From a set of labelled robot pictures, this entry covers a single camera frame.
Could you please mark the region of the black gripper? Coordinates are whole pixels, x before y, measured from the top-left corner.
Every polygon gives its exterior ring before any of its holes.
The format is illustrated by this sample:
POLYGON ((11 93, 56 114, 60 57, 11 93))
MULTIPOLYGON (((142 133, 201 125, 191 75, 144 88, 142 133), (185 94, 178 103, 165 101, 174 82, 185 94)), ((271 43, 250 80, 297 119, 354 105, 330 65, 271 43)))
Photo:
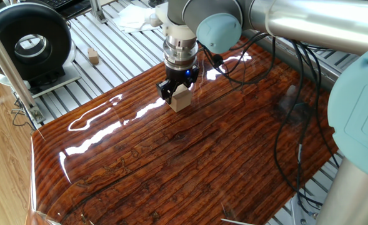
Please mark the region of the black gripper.
POLYGON ((157 93, 170 104, 177 87, 183 84, 189 89, 197 81, 198 75, 197 65, 185 70, 176 70, 166 66, 166 80, 156 84, 157 93))

